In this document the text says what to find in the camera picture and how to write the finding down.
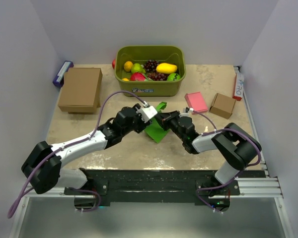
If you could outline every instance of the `grapes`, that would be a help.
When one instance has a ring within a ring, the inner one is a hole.
[[[157,73],[157,72],[152,72],[147,74],[147,77],[151,78],[153,81],[166,81],[168,76],[169,76],[168,74]]]
[[[159,65],[159,62],[156,60],[148,60],[144,65],[146,73],[156,72],[155,68]]]

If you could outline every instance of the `yellow mango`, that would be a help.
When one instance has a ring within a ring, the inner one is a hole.
[[[178,67],[176,65],[170,64],[170,63],[161,63],[156,68],[158,73],[165,73],[165,74],[175,73],[177,69]]]

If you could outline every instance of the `purple box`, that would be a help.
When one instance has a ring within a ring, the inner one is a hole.
[[[64,73],[68,71],[69,68],[74,66],[72,61],[64,61],[62,67],[60,68],[58,74],[53,79],[53,84],[61,88],[64,84]]]

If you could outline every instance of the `basket label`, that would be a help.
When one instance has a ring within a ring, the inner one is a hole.
[[[133,93],[153,93],[153,89],[139,89],[139,88],[133,88]]]

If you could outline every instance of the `green cloth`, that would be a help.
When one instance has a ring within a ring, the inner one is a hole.
[[[165,109],[167,106],[166,102],[161,102],[155,109],[157,112],[161,112],[161,110]],[[169,130],[165,131],[161,128],[155,118],[152,118],[152,124],[145,129],[145,133],[150,136],[156,143],[159,143],[169,132]]]

